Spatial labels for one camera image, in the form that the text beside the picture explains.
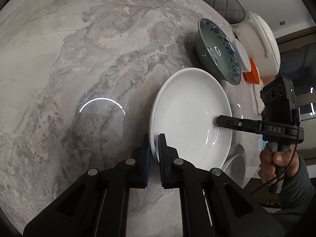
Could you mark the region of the person's right hand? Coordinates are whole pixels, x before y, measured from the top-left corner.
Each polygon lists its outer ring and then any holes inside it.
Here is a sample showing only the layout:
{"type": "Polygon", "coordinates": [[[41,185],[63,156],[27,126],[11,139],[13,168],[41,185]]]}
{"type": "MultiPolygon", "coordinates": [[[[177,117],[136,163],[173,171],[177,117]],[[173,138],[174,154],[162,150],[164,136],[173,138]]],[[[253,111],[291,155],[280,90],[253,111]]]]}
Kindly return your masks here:
{"type": "Polygon", "coordinates": [[[264,150],[260,153],[260,170],[258,175],[263,183],[266,183],[277,176],[276,167],[286,167],[287,177],[293,177],[299,169],[299,157],[293,149],[289,151],[280,151],[272,153],[269,145],[266,144],[264,150]]]}

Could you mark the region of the dark green right sleeve forearm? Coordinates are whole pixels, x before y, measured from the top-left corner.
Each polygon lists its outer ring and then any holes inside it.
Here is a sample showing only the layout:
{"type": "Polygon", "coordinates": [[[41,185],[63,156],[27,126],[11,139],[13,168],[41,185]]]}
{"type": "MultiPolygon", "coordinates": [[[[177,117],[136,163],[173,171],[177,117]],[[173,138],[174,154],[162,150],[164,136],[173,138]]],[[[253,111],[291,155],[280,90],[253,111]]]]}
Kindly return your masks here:
{"type": "Polygon", "coordinates": [[[285,236],[315,236],[315,186],[302,156],[297,173],[285,177],[279,198],[281,210],[272,216],[283,226],[285,236]]]}

